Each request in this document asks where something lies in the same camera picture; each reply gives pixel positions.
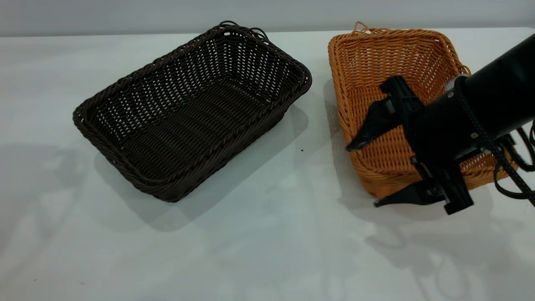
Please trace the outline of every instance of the table surface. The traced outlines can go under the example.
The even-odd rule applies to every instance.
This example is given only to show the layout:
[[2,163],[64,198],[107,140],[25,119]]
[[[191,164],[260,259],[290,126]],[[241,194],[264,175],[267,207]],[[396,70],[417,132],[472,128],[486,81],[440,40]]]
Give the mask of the table surface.
[[[472,71],[535,33],[438,31]],[[0,299],[532,299],[527,201],[486,185],[452,216],[371,206],[337,117],[327,44],[341,33],[269,34],[310,69],[310,91],[176,204],[122,178],[72,112],[196,35],[1,38]]]

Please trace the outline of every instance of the wicker basket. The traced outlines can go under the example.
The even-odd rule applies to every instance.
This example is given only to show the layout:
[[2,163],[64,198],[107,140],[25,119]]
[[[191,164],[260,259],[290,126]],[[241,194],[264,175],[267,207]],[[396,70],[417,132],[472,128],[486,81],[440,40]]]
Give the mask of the wicker basket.
[[86,100],[74,123],[136,188],[176,202],[310,85],[261,29],[226,21]]
[[[365,28],[358,31],[357,26]],[[447,37],[423,29],[368,28],[357,22],[350,34],[335,36],[328,46],[338,113],[347,143],[356,136],[369,105],[386,97],[379,85],[389,76],[402,75],[425,104],[445,92],[445,85],[461,73],[470,74],[459,62]],[[403,129],[397,127],[363,150],[350,153],[364,188],[383,198],[420,180],[409,162],[413,156]],[[493,181],[496,160],[480,154],[461,164],[469,189]],[[507,174],[501,170],[499,178]]]

